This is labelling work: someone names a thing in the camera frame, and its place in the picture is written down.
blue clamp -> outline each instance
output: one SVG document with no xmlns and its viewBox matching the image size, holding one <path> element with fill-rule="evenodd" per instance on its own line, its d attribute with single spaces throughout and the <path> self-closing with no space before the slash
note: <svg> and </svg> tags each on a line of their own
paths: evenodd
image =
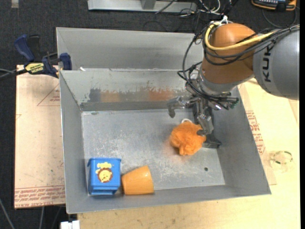
<svg viewBox="0 0 305 229">
<path fill-rule="evenodd" d="M 27 59 L 27 63 L 23 66 L 24 73 L 46 74 L 58 78 L 58 70 L 51 65 L 49 56 L 42 58 L 41 62 L 43 65 L 39 62 L 34 62 L 35 56 L 27 44 L 27 35 L 23 34 L 18 37 L 14 42 L 14 46 L 17 51 Z M 63 63 L 64 70 L 72 70 L 71 58 L 67 53 L 62 53 L 56 61 L 61 61 Z"/>
</svg>

white cable tie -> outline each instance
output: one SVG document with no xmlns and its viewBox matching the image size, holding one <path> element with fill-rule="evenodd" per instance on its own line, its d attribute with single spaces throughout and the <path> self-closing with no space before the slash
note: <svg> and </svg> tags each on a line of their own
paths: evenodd
<svg viewBox="0 0 305 229">
<path fill-rule="evenodd" d="M 223 19 L 220 21 L 220 23 L 222 24 L 223 22 L 225 22 L 226 24 L 228 23 L 228 16 L 224 15 Z"/>
</svg>

yellow label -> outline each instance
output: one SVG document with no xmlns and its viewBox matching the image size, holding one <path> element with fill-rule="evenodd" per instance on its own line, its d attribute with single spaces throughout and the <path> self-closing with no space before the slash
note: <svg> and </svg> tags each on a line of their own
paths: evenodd
<svg viewBox="0 0 305 229">
<path fill-rule="evenodd" d="M 27 66 L 25 66 L 25 69 L 28 72 L 36 73 L 36 72 L 43 70 L 43 64 L 42 63 L 29 63 Z"/>
</svg>

metal stand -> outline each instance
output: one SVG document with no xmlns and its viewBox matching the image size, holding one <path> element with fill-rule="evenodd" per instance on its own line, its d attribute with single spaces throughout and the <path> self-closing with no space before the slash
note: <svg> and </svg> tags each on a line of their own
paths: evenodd
<svg viewBox="0 0 305 229">
<path fill-rule="evenodd" d="M 171 0 L 88 0 L 89 10 L 121 10 L 158 12 L 167 6 Z M 163 12 L 179 13 L 196 10 L 193 2 L 173 2 Z"/>
</svg>

gray metal tray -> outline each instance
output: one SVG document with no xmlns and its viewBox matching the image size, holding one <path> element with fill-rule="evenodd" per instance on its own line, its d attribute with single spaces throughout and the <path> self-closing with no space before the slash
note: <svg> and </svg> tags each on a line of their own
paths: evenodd
<svg viewBox="0 0 305 229">
<path fill-rule="evenodd" d="M 220 148 L 180 156 L 168 137 L 193 116 L 189 109 L 168 115 L 166 100 L 186 94 L 175 71 L 62 71 L 60 85 L 68 213 L 270 193 L 242 104 L 214 113 Z M 148 165 L 155 193 L 90 196 L 91 157 L 121 158 L 122 174 Z"/>
<path fill-rule="evenodd" d="M 167 114 L 169 99 L 187 94 L 178 77 L 193 35 L 187 33 L 57 28 L 58 53 L 72 59 L 61 71 L 61 117 L 68 213 L 159 206 L 270 194 L 243 103 L 214 112 L 218 149 L 180 156 L 168 143 L 172 128 L 192 119 L 188 109 Z M 186 68 L 201 61 L 194 44 Z M 232 95 L 239 96 L 237 89 Z M 122 159 L 122 174 L 142 165 L 155 193 L 90 196 L 86 162 Z"/>
</svg>

